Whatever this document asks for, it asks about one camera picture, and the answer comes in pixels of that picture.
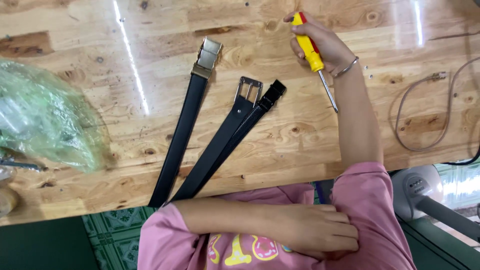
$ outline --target green plastic bag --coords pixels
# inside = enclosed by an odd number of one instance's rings
[[[82,172],[107,165],[105,125],[82,93],[52,73],[0,59],[0,147]]]

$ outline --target pink shirt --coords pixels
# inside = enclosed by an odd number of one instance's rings
[[[310,184],[293,184],[218,197],[264,204],[312,204],[313,188]],[[169,204],[150,216],[142,227],[138,269],[414,270],[392,203],[392,182],[378,162],[352,165],[338,177],[332,204],[347,214],[359,230],[360,248],[336,261],[317,261],[258,235],[192,234],[177,208]]]

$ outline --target yellow screwdriver handle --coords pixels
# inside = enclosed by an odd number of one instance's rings
[[[293,15],[292,25],[302,25],[307,22],[303,13],[297,12]],[[324,63],[320,58],[320,52],[315,45],[315,42],[309,37],[305,35],[297,35],[297,41],[300,44],[300,47],[303,49],[305,53],[305,59],[310,64],[313,72],[317,72],[319,70],[324,69]]]

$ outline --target silver belt buckle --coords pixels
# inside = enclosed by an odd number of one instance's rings
[[[263,83],[256,81],[254,79],[250,79],[242,76],[240,78],[239,86],[237,87],[237,92],[235,93],[235,98],[233,99],[233,102],[235,102],[239,97],[242,84],[248,84],[248,91],[247,91],[247,95],[245,96],[245,99],[248,99],[248,95],[250,94],[250,90],[252,89],[252,86],[257,88],[257,95],[255,96],[255,101],[253,102],[253,107],[255,108],[255,105],[257,105],[260,94],[262,93],[262,87],[264,86]]]
[[[204,37],[204,41],[198,51],[197,62],[193,64],[192,74],[198,75],[208,80],[218,53],[222,48],[222,43],[216,42],[208,37]]]

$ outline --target brown cord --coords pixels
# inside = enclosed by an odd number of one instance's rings
[[[407,95],[415,88],[417,87],[419,84],[423,83],[423,82],[426,82],[426,81],[429,81],[429,80],[438,80],[438,79],[444,79],[444,77],[442,77],[441,74],[434,74],[434,75],[431,75],[431,76],[428,76],[426,78],[423,78],[419,81],[417,81],[416,83],[412,84],[412,86],[410,86],[410,88],[405,92],[405,94],[403,95],[403,98],[402,98],[402,101],[400,102],[400,106],[398,107],[398,114],[396,115],[396,123],[395,123],[395,136],[397,138],[397,140],[400,142],[400,144],[405,147],[406,149],[408,150],[412,150],[412,151],[425,151],[425,150],[428,150],[432,147],[434,147],[435,145],[439,144],[445,137],[446,133],[447,133],[447,130],[448,130],[448,125],[450,123],[450,115],[452,113],[452,95],[453,95],[453,86],[455,84],[455,80],[457,79],[458,77],[458,74],[466,67],[468,66],[469,64],[477,61],[477,60],[480,60],[480,57],[477,57],[477,58],[474,58],[468,62],[466,62],[463,66],[461,66],[457,72],[455,73],[455,75],[453,75],[453,78],[452,78],[452,83],[450,84],[450,86],[448,87],[448,107],[447,107],[447,119],[446,119],[446,125],[445,125],[445,128],[444,128],[444,131],[442,132],[442,135],[440,136],[440,138],[438,140],[436,140],[434,143],[432,143],[431,145],[427,146],[427,147],[424,147],[424,148],[411,148],[411,147],[408,147],[405,145],[404,142],[402,142],[402,140],[400,139],[400,135],[398,134],[398,122],[400,121],[400,113],[402,112],[402,107],[403,107],[403,102],[405,102],[405,99],[407,99]]]

